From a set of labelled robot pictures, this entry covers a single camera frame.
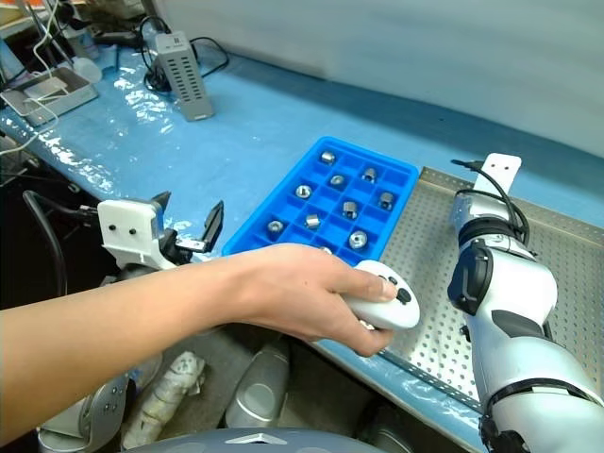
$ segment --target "finger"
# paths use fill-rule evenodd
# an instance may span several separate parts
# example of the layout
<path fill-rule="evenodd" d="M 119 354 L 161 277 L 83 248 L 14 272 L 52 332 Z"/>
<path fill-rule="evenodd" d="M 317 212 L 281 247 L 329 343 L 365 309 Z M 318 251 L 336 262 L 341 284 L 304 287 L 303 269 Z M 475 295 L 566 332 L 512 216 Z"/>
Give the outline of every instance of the finger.
<path fill-rule="evenodd" d="M 391 330 L 368 330 L 356 321 L 355 328 L 349 329 L 343 338 L 335 339 L 357 351 L 358 354 L 369 357 L 386 347 L 393 339 Z"/>
<path fill-rule="evenodd" d="M 387 302 L 396 297 L 395 285 L 385 278 L 347 265 L 334 274 L 329 289 L 335 293 L 350 294 L 375 302 Z"/>

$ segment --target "floor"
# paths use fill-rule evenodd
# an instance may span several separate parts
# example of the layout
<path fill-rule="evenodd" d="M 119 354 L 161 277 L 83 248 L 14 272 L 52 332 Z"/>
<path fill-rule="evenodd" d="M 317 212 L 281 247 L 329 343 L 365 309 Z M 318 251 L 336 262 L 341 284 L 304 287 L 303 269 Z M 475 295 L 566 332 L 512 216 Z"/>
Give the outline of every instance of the floor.
<path fill-rule="evenodd" d="M 52 297 L 50 259 L 21 194 L 24 189 L 35 189 L 51 198 L 69 200 L 68 204 L 72 205 L 92 203 L 93 199 L 84 193 L 67 192 L 64 184 L 39 180 L 21 179 L 1 189 L 2 308 Z M 70 292 L 97 286 L 104 275 L 114 270 L 110 256 L 100 247 L 97 232 L 64 222 L 56 214 L 51 214 L 50 218 L 64 248 Z M 259 327 L 229 325 L 193 335 L 164 351 L 158 376 L 184 350 L 191 350 L 208 366 L 201 392 L 185 397 L 161 438 L 216 428 L 254 354 L 276 337 L 275 332 Z M 291 351 L 292 371 L 280 426 L 314 428 L 352 436 L 369 404 L 376 401 L 387 404 L 307 345 L 291 340 Z M 397 419 L 415 452 L 463 451 L 403 411 L 398 411 Z M 29 450 L 18 448 L 15 451 Z"/>

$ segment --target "metal plate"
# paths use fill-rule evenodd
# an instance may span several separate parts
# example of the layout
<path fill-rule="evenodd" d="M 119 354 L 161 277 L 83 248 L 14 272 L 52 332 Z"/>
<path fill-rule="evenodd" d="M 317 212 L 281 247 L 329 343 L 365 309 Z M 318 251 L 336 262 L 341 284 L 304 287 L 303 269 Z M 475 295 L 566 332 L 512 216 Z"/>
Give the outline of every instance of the metal plate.
<path fill-rule="evenodd" d="M 397 333 L 384 357 L 479 411 L 472 348 L 459 333 L 461 312 L 446 295 L 459 253 L 448 215 L 455 191 L 470 187 L 425 168 L 380 260 L 409 282 L 422 312 L 419 325 Z M 602 395 L 604 229 L 514 202 L 528 217 L 530 249 L 558 281 L 558 305 L 549 317 L 554 338 Z"/>

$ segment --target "hand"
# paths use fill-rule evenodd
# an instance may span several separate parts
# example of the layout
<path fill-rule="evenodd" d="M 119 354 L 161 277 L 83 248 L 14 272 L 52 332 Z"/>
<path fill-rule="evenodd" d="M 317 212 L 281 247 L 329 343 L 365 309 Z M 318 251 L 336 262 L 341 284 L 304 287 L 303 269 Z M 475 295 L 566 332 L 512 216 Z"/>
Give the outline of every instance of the hand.
<path fill-rule="evenodd" d="M 235 322 L 280 330 L 305 341 L 329 338 L 363 356 L 383 349 L 389 330 L 368 330 L 348 308 L 341 294 L 384 302 L 396 288 L 383 278 L 353 269 L 318 248 L 280 244 L 228 259 L 246 268 L 243 303 L 250 310 Z"/>

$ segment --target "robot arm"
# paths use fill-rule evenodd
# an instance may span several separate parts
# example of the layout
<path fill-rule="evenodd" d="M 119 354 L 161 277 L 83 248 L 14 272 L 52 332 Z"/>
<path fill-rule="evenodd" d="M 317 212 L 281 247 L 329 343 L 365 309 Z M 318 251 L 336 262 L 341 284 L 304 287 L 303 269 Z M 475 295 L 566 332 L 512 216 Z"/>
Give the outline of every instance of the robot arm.
<path fill-rule="evenodd" d="M 495 453 L 602 451 L 604 403 L 547 333 L 556 280 L 527 249 L 529 225 L 507 196 L 520 159 L 456 163 L 480 173 L 455 198 L 460 257 L 448 295 L 472 343 L 482 441 Z"/>

